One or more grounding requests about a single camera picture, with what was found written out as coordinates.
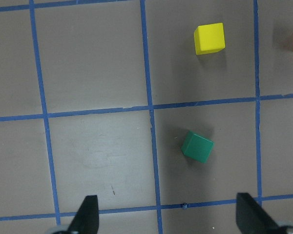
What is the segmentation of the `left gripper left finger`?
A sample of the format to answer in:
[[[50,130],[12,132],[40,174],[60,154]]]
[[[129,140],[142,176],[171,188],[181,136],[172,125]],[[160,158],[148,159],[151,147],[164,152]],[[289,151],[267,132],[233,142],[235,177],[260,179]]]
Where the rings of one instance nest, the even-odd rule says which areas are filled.
[[[99,229],[99,206],[97,195],[84,198],[76,215],[71,221],[67,232],[69,234],[96,234]]]

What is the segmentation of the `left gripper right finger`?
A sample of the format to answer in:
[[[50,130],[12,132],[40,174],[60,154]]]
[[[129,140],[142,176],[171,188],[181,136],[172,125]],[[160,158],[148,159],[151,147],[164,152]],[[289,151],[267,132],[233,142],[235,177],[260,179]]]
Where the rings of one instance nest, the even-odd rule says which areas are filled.
[[[280,229],[249,193],[237,193],[235,220],[242,234],[278,234]]]

